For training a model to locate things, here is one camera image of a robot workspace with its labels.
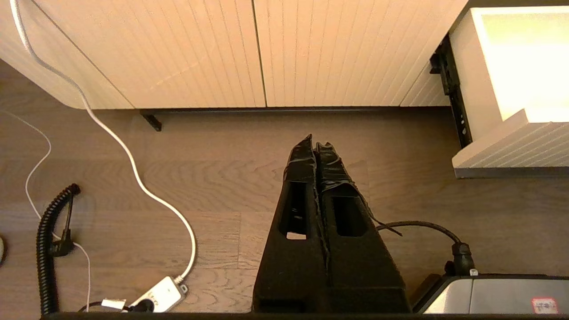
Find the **coiled cord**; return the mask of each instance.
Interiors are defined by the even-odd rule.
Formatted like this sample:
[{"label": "coiled cord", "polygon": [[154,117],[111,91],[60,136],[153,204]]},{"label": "coiled cord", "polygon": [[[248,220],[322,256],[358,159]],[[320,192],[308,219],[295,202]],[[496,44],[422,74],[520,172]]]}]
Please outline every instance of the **coiled cord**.
[{"label": "coiled cord", "polygon": [[36,237],[36,263],[38,266],[39,299],[42,314],[59,311],[55,267],[53,265],[53,256],[50,252],[53,242],[51,233],[55,229],[55,222],[63,207],[69,202],[72,195],[78,195],[80,192],[81,189],[76,184],[65,188],[49,204],[39,222],[38,235]]}]

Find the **white plug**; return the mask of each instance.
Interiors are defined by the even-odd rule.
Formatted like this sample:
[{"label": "white plug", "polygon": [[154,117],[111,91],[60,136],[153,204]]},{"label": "white plug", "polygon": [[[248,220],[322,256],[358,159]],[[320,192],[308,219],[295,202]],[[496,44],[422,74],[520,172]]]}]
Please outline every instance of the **white plug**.
[{"label": "white plug", "polygon": [[130,306],[133,307],[142,300],[148,299],[154,304],[153,312],[166,312],[184,300],[186,292],[188,292],[186,285],[177,285],[172,277],[165,277]]}]

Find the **black plug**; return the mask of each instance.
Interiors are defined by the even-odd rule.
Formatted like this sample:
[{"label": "black plug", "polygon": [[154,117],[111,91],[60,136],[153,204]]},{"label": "black plug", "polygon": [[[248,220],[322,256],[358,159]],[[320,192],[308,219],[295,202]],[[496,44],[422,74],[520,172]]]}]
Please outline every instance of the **black plug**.
[{"label": "black plug", "polygon": [[54,241],[51,245],[51,255],[54,257],[63,257],[68,255],[73,250],[73,241],[71,241],[71,229],[69,223],[71,222],[71,211],[73,211],[73,193],[69,199],[69,207],[67,208],[67,220],[65,221],[65,229],[61,234],[61,240]]},{"label": "black plug", "polygon": [[140,302],[130,308],[131,312],[153,312],[154,311],[154,303],[150,299],[143,299]]},{"label": "black plug", "polygon": [[470,276],[470,270],[476,269],[467,243],[457,242],[453,244],[452,255],[454,256],[453,264],[456,276]]}]

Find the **plug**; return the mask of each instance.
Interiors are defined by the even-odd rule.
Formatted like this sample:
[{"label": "plug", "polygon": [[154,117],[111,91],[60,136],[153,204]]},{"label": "plug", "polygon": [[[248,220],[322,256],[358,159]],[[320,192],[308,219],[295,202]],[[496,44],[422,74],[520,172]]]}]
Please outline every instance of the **plug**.
[{"label": "plug", "polygon": [[476,270],[474,259],[467,243],[458,242],[452,245],[454,256],[454,271],[457,276],[471,276],[471,270]]},{"label": "plug", "polygon": [[184,300],[186,292],[188,287],[183,284],[177,285],[172,277],[165,277],[134,301],[130,307],[133,311],[166,312]]},{"label": "plug", "polygon": [[67,220],[65,221],[65,228],[63,229],[63,233],[61,234],[61,240],[54,241],[51,246],[51,255],[53,255],[54,257],[66,256],[73,250],[73,241],[71,240],[71,229],[69,229],[69,223],[71,222],[71,212],[73,211],[73,196],[74,193],[71,193],[69,195],[70,198],[69,198],[69,206],[67,207]]}]

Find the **open drawer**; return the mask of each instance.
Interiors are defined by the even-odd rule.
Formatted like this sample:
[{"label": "open drawer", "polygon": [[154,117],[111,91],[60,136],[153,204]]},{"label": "open drawer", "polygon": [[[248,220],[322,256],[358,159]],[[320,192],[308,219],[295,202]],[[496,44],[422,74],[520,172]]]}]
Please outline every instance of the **open drawer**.
[{"label": "open drawer", "polygon": [[569,6],[472,8],[450,43],[472,137],[457,176],[566,173]]}]

